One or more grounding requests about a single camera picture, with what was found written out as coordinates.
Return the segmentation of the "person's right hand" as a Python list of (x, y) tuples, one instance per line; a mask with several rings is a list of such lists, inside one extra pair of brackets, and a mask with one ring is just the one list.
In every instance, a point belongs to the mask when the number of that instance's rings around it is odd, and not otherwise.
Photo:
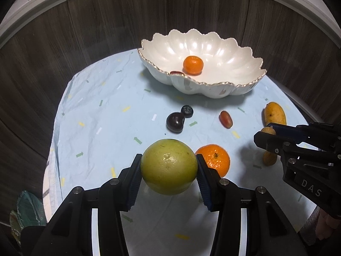
[(316, 237), (318, 237), (319, 240), (327, 239), (332, 235), (332, 231), (339, 225), (340, 220), (331, 217), (324, 210), (320, 209), (315, 230)]

